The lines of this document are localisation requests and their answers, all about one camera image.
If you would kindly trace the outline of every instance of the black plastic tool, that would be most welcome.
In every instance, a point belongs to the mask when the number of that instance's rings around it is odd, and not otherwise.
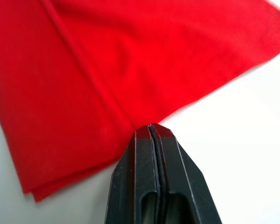
[[[116,166],[105,224],[221,224],[203,174],[172,132],[138,129]]]

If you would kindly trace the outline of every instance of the white surface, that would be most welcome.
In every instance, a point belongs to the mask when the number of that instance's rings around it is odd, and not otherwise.
[[[162,124],[203,172],[224,224],[280,224],[280,55]],[[103,224],[113,169],[35,204],[0,127],[0,224]]]

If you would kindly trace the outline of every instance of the folded fabric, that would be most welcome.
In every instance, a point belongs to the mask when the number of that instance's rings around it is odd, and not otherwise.
[[[279,52],[263,0],[0,0],[0,123],[23,192],[94,174],[138,127]]]

